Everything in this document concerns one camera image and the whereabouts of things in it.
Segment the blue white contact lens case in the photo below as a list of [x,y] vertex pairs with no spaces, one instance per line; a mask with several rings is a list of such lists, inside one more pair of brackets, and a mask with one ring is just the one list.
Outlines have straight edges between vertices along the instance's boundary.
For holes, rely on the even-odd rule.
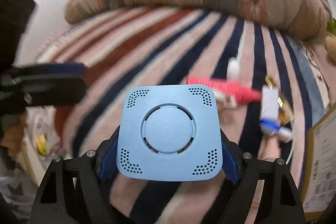
[[276,136],[278,141],[288,143],[293,140],[292,130],[277,124],[275,121],[263,119],[259,123],[260,130],[268,136]]

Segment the gold rectangular bar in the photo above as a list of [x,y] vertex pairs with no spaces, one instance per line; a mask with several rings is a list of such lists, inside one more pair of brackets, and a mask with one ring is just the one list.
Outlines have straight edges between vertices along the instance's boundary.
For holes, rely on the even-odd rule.
[[282,125],[287,125],[294,120],[293,109],[286,99],[285,95],[281,92],[278,84],[270,76],[265,76],[266,84],[272,88],[278,88],[278,99],[277,103],[279,105],[278,118]]

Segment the white adapter with cable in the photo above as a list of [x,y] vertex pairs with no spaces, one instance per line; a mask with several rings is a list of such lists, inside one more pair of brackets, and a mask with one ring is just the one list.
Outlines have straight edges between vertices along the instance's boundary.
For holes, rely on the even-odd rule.
[[[284,126],[281,124],[278,118],[279,105],[277,103],[278,99],[278,88],[270,88],[267,85],[264,85],[261,90],[261,108],[260,108],[260,117],[259,123],[263,119],[275,121],[277,124]],[[258,158],[266,161],[274,161],[277,158],[280,158],[282,162],[289,164],[291,158],[293,156],[294,150],[294,125],[293,121],[285,125],[284,127],[292,130],[293,132],[293,140],[289,141],[290,151],[288,156],[281,156],[279,144],[288,144],[278,141],[276,136],[268,136],[263,134],[262,132],[262,141],[261,148],[259,151]]]

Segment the light blue square device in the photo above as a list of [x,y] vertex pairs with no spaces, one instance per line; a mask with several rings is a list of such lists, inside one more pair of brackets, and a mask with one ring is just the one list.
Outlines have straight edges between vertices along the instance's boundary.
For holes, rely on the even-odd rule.
[[133,88],[126,96],[118,135],[118,171],[152,181],[214,178],[223,163],[213,91],[205,85]]

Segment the small white bottle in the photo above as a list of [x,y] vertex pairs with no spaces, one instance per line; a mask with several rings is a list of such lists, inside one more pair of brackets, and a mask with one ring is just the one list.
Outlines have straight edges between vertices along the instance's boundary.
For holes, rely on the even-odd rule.
[[235,57],[228,60],[227,65],[227,81],[238,82],[240,75],[240,65]]

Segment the cardboard box with labels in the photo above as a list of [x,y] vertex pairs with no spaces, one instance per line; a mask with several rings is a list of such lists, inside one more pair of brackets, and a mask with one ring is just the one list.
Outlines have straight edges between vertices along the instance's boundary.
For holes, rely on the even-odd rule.
[[308,222],[327,210],[335,195],[335,105],[308,131],[301,201]]

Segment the striped pink navy blanket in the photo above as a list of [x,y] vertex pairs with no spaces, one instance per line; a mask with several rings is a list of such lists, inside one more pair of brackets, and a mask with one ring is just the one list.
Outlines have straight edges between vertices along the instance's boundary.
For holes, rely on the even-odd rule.
[[40,61],[82,62],[86,97],[57,107],[51,118],[67,152],[95,149],[120,123],[123,102],[137,86],[182,84],[189,76],[225,79],[228,60],[240,83],[261,89],[272,77],[294,111],[293,143],[259,129],[258,103],[223,110],[220,125],[244,152],[290,158],[294,181],[305,176],[306,135],[333,103],[315,59],[302,42],[258,23],[218,12],[173,8],[119,9],[94,16],[51,40]]

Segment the red plastic object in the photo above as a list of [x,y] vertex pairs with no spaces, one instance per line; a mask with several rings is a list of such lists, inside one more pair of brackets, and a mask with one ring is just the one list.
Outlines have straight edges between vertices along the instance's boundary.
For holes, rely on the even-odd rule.
[[199,77],[187,77],[188,84],[201,84],[209,87],[213,92],[219,92],[223,96],[232,96],[237,104],[247,105],[252,102],[261,101],[261,92],[238,82],[225,81],[221,79],[205,79]]

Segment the yellow plush toy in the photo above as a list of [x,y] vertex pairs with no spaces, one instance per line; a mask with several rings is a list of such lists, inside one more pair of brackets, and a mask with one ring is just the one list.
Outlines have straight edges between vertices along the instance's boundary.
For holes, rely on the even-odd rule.
[[325,47],[331,60],[336,63],[336,37],[328,36],[325,39]]

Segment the green plush toy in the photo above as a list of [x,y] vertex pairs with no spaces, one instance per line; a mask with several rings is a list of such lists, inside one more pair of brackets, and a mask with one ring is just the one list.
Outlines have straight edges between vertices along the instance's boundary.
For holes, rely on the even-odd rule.
[[336,19],[335,18],[328,21],[327,31],[333,34],[334,36],[336,36]]

